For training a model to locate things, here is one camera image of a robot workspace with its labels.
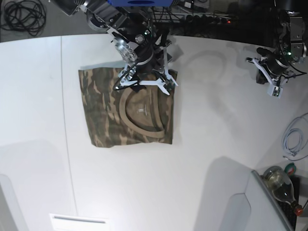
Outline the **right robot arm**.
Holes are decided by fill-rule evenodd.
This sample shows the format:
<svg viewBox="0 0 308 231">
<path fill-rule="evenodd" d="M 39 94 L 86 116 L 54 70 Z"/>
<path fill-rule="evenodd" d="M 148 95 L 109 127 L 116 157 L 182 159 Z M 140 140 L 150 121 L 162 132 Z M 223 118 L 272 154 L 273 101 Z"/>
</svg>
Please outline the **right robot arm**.
<svg viewBox="0 0 308 231">
<path fill-rule="evenodd" d="M 162 68 L 162 55 L 156 45 L 158 34 L 145 7 L 116 7 L 106 0 L 54 0 L 66 15 L 83 11 L 88 25 L 113 38 L 116 50 L 139 73 Z"/>
</svg>

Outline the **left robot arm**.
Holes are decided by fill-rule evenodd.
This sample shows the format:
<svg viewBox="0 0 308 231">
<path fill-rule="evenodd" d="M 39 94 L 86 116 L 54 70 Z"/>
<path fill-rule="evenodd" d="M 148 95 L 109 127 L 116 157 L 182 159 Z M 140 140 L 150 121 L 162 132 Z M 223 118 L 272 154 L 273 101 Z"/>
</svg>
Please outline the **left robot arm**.
<svg viewBox="0 0 308 231">
<path fill-rule="evenodd" d="M 305 75 L 295 64 L 304 61 L 308 54 L 304 42 L 305 23 L 301 13 L 304 9 L 303 0 L 275 0 L 275 50 L 257 48 L 261 55 L 258 63 L 265 68 L 271 78 L 295 78 Z"/>
</svg>

